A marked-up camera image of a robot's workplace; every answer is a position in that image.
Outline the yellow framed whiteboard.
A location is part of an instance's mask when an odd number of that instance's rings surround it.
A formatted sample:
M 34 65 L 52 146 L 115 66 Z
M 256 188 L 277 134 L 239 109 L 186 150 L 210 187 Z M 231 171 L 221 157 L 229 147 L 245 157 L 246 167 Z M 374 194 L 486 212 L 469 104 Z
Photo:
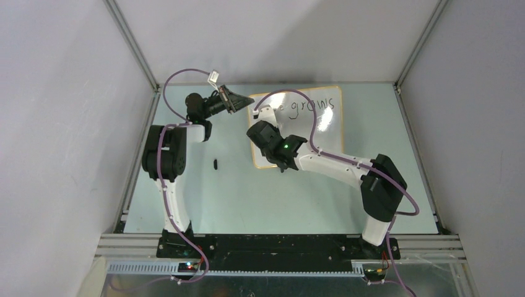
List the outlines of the yellow framed whiteboard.
M 316 113 L 314 143 L 330 153 L 344 150 L 344 125 L 342 115 L 342 90 L 338 86 L 303 88 L 313 104 L 294 92 L 276 93 L 267 98 L 259 109 L 271 107 L 276 120 L 274 125 L 283 138 L 296 135 L 310 138 L 313 113 Z

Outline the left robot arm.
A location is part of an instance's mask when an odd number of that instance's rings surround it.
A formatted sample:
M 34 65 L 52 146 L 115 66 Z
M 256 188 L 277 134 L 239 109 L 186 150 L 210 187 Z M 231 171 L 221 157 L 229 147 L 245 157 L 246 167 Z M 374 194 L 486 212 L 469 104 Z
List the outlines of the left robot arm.
M 196 249 L 181 188 L 188 145 L 209 140 L 212 133 L 210 117 L 224 111 L 236 113 L 253 104 L 254 99 L 234 93 L 222 85 L 208 97 L 190 93 L 184 103 L 184 123 L 150 126 L 141 165 L 162 195 L 165 216 L 163 235 L 168 238 L 178 235 L 171 248 L 185 258 L 193 255 Z

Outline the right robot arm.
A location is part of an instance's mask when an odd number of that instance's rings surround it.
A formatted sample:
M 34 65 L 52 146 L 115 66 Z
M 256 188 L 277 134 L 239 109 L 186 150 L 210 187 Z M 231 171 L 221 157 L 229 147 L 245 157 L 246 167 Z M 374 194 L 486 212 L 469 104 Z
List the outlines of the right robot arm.
M 361 253 L 375 259 L 384 252 L 388 228 L 407 192 L 407 183 L 388 156 L 366 159 L 324 152 L 304 137 L 282 137 L 279 129 L 267 121 L 252 125 L 246 135 L 281 171 L 310 171 L 358 189 L 367 214 Z

